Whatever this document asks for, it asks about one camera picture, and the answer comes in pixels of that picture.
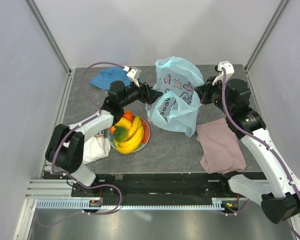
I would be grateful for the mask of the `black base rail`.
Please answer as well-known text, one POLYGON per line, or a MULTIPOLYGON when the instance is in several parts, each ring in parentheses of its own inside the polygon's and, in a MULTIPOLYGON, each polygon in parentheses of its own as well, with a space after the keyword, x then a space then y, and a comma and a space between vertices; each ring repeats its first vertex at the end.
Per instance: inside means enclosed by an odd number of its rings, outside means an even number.
POLYGON ((87 189, 77 183, 73 184, 72 197, 103 197, 118 196, 114 187, 118 187, 122 195, 146 194, 177 194, 203 198, 234 198, 238 197, 221 180, 218 173, 199 172, 181 173, 112 173, 97 174, 93 185, 111 185, 101 189, 87 189))

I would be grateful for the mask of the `yellow banana bunch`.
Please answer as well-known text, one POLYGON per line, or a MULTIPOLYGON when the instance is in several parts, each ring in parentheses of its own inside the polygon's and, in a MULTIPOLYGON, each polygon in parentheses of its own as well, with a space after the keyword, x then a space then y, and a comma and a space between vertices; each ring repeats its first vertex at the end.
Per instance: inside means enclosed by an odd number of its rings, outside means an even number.
POLYGON ((123 155, 134 152, 144 137, 144 127, 142 126, 141 118, 135 116, 132 123, 122 118, 115 126, 124 127, 128 130, 128 139, 126 141, 117 142, 114 140, 116 150, 123 155))

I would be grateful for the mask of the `white printed t-shirt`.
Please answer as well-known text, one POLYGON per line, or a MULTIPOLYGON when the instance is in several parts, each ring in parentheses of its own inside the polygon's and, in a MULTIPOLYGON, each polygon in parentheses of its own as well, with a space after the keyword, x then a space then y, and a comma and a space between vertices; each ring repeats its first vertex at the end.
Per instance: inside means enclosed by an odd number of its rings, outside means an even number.
POLYGON ((83 163, 85 165, 109 156, 110 140, 102 130, 84 143, 83 163))

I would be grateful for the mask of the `light blue plastic bag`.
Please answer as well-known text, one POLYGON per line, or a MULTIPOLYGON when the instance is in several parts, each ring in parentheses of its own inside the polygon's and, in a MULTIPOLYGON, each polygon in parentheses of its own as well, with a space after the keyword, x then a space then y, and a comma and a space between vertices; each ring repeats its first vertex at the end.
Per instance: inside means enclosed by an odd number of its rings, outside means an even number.
POLYGON ((205 83, 201 71, 190 61, 171 56, 155 62, 157 82, 154 90, 162 92, 154 103, 146 105, 148 121, 171 132, 192 137, 202 105, 195 87, 205 83))

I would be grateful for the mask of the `pink folded cloth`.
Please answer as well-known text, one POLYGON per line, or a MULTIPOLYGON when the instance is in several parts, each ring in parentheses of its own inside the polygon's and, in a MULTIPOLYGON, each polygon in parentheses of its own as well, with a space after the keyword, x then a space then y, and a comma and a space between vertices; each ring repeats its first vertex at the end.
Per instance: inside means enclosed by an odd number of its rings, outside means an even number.
POLYGON ((224 118, 198 124, 196 132, 196 140, 203 149, 200 164, 207 173, 226 174, 246 168, 237 137, 228 128, 224 118))

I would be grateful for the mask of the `blue bucket hat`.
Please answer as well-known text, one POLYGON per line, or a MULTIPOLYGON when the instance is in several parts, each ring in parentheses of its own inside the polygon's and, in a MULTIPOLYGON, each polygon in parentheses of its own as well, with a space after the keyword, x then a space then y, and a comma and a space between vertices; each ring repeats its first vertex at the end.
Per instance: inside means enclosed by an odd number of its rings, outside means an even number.
POLYGON ((121 81, 125 86, 129 86, 131 81, 127 77, 127 72, 118 66, 112 66, 100 71, 91 81, 90 84, 101 90, 108 91, 115 81, 121 81))

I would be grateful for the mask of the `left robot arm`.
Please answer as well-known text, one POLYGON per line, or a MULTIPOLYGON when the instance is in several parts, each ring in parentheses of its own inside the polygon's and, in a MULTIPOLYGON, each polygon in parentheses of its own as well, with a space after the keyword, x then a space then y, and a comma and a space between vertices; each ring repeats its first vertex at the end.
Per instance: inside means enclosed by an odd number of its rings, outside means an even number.
POLYGON ((51 174, 65 174, 82 185, 82 191, 89 197, 96 196, 100 185, 96 174, 83 163, 84 146, 96 133, 116 124, 124 115, 124 107, 140 101, 152 104, 163 93, 147 83, 122 81, 111 83, 108 96, 97 113, 73 125, 57 125, 48 144, 45 159, 51 163, 51 174))

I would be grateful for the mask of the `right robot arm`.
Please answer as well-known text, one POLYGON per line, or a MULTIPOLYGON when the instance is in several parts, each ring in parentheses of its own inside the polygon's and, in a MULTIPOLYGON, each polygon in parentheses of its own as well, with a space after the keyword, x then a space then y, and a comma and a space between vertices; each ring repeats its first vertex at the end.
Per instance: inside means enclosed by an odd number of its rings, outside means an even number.
POLYGON ((272 223, 300 214, 300 179, 277 152, 261 116, 250 107, 251 92, 241 79, 208 79, 195 87, 201 103, 213 104, 226 118, 198 125, 197 140, 203 149, 202 166, 208 173, 221 173, 219 191, 234 193, 258 204, 272 223), (252 153, 267 184, 258 183, 239 172, 243 157, 239 143, 252 153))

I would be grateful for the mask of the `small orange tangerine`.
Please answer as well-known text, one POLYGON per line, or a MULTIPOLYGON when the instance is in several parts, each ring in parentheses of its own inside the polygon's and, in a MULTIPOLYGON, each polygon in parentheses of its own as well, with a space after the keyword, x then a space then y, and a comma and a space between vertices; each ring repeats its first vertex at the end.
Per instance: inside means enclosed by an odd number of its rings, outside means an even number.
POLYGON ((113 126, 110 127, 110 132, 111 132, 112 135, 114 134, 115 130, 116 130, 116 126, 115 125, 113 125, 113 126))

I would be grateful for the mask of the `orange persimmon fruit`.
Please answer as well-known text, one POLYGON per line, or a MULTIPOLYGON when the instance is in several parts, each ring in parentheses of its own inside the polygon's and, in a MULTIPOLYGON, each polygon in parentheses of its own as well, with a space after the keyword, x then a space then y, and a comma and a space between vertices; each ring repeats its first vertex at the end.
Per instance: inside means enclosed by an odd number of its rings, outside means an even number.
POLYGON ((134 120, 134 117, 133 117, 132 112, 131 112, 131 111, 128 111, 128 110, 124 112, 124 114, 123 114, 122 117, 125 118, 125 119, 127 119, 127 120, 130 121, 131 123, 132 123, 133 120, 134 120))

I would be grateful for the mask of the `round fruit plate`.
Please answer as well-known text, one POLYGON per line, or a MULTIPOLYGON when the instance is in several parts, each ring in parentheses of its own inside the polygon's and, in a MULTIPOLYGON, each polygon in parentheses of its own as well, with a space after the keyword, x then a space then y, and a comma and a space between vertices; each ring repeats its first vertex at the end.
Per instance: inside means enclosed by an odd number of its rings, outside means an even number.
MULTIPOLYGON (((141 144, 138 146, 138 148, 134 152, 136 152, 136 151, 140 150, 141 148, 143 148, 147 144, 147 142, 148 142, 148 140, 150 138, 150 128, 149 128, 149 125, 146 123, 146 121, 143 118, 140 117, 140 119, 141 119, 142 126, 143 126, 143 129, 144 129, 144 135, 143 135, 143 139, 141 141, 141 144)), ((114 138, 113 138, 113 135, 111 134, 110 128, 108 129, 108 139, 110 141, 110 145, 114 149, 116 149, 114 138)))

